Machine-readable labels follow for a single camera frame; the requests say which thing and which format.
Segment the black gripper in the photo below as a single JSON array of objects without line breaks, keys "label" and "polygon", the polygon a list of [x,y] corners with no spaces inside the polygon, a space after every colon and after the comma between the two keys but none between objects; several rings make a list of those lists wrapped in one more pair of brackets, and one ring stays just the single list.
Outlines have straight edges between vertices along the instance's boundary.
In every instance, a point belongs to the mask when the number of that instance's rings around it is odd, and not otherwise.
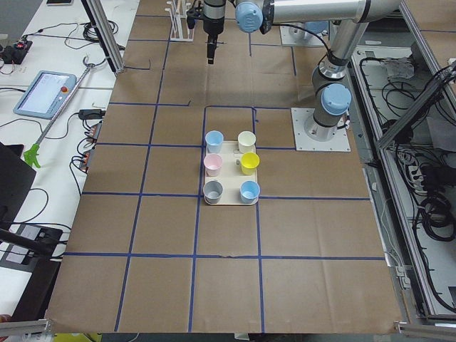
[{"label": "black gripper", "polygon": [[226,1],[204,0],[193,1],[190,9],[187,10],[187,27],[193,29],[196,21],[203,22],[203,29],[207,36],[207,62],[214,63],[215,51],[217,49],[218,35],[223,32]]}]

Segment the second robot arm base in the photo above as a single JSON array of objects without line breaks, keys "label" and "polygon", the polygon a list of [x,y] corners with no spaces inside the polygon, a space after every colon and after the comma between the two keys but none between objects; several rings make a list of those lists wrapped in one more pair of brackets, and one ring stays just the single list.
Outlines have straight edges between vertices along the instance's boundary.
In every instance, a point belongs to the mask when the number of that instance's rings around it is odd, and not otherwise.
[{"label": "second robot arm base", "polygon": [[293,22],[280,26],[282,46],[323,47],[327,21]]}]

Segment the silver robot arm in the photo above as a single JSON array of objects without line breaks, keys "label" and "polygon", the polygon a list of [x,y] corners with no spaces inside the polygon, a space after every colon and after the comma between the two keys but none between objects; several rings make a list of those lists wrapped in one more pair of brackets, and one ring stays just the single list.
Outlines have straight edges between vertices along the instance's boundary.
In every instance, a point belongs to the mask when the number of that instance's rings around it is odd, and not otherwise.
[{"label": "silver robot arm", "polygon": [[324,107],[323,88],[340,83],[366,27],[398,9],[399,1],[233,1],[235,19],[245,33],[266,34],[272,26],[309,21],[340,21],[336,37],[312,76],[316,95],[313,122],[319,128],[336,127],[340,117]]}]

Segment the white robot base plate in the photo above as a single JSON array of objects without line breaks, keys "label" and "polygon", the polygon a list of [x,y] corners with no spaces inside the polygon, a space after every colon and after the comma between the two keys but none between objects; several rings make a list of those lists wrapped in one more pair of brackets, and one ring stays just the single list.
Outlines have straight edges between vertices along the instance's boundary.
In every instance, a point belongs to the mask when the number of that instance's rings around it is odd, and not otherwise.
[{"label": "white robot base plate", "polygon": [[313,108],[291,108],[294,141],[297,151],[350,152],[347,129],[340,119],[334,128],[320,128]]}]

